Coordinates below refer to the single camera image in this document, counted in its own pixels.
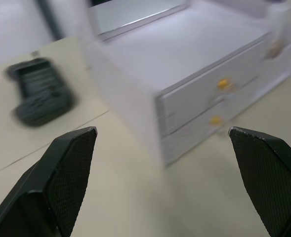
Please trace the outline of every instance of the beige table surface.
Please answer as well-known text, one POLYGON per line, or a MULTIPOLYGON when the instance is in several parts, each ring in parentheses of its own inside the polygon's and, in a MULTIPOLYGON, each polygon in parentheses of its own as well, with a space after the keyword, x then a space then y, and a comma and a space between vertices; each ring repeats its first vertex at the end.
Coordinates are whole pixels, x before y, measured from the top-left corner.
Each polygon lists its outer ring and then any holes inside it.
POLYGON ((51 59, 57 66, 71 90, 77 97, 77 104, 68 113, 54 121, 32 128, 21 124, 12 110, 20 102, 17 84, 4 74, 6 67, 31 55, 21 56, 0 65, 0 169, 49 144, 55 137, 74 130, 84 123, 108 111, 96 97, 92 79, 78 50, 74 38, 63 39, 39 50, 41 57, 51 59))
MULTIPOLYGON (((267 132, 291 145, 291 78, 229 125, 267 132)), ((86 126, 96 126, 98 137, 73 237, 269 237, 225 133, 162 169, 113 112, 86 126)), ((0 203, 46 148, 0 171, 0 203)))

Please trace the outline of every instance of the black object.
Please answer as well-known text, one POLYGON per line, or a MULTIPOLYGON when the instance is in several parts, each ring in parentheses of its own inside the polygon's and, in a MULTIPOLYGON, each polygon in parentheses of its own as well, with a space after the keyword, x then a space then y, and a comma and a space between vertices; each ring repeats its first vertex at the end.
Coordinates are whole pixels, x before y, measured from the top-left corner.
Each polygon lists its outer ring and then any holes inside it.
POLYGON ((18 83, 23 102, 15 112, 26 125, 41 126, 71 109, 73 96, 49 60, 15 64, 7 73, 18 83))
POLYGON ((47 2, 47 0, 36 0, 35 2, 39 7, 40 12, 42 13, 44 20, 46 21, 46 25, 50 29, 54 40, 57 41, 62 39, 63 35, 57 24, 57 20, 55 19, 53 11, 51 10, 50 3, 47 2))
POLYGON ((229 131, 245 189, 271 237, 291 237, 291 147, 265 133, 229 131))
POLYGON ((56 138, 0 205, 0 237, 69 237, 80 210, 97 131, 56 138))
POLYGON ((96 6, 96 5, 99 5, 99 4, 108 2, 108 1, 111 1, 111 0, 90 0, 91 6, 96 6))

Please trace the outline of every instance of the table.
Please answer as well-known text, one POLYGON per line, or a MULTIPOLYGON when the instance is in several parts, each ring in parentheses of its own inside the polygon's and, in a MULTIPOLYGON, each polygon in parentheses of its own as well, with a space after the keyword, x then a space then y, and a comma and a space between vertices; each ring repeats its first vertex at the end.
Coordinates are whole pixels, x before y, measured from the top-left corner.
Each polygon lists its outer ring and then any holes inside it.
MULTIPOLYGON (((53 55, 55 47, 63 53, 63 47, 73 48, 76 43, 66 39, 63 44, 57 42, 50 53, 53 55)), ((76 49, 72 54, 79 55, 76 49)), ((96 118, 57 130, 54 125, 69 121, 61 118, 43 128, 46 132, 52 129, 47 137, 67 128, 98 129, 73 237, 269 237, 244 189, 226 131, 231 125, 259 130, 283 138, 291 146, 291 78, 225 125, 223 133, 212 135, 167 169, 157 166, 119 118, 94 98, 92 110, 101 108, 90 116, 96 118)), ((39 141, 41 138, 35 139, 37 146, 39 141)), ((14 142, 33 145, 25 137, 14 142)), ((21 174, 43 155, 48 145, 42 144, 0 170, 0 203, 21 174)))

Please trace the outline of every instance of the drawer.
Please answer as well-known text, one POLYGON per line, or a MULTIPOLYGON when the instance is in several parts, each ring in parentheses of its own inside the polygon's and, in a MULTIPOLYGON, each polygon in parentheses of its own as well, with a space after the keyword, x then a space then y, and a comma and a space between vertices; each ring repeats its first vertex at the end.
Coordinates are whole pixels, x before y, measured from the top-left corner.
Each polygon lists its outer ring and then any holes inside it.
POLYGON ((227 120, 224 102, 220 102, 193 121, 162 139, 165 163, 171 163, 219 129, 221 123, 211 124, 220 117, 227 120))
POLYGON ((266 60, 260 76, 224 98, 226 119, 231 120, 291 74, 291 44, 277 58, 266 60))
POLYGON ((218 85, 222 79, 235 88, 240 88, 256 77, 261 70, 267 48, 268 40, 265 39, 160 97, 159 103, 164 112, 163 135, 171 134, 218 103, 226 92, 218 85))

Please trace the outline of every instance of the mirror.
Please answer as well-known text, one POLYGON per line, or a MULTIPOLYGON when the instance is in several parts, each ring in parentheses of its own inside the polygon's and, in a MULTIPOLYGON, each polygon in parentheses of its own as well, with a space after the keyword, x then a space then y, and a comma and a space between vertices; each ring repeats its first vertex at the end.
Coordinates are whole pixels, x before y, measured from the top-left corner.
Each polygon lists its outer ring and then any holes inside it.
POLYGON ((185 9, 189 0, 90 0, 94 31, 107 40, 185 9))

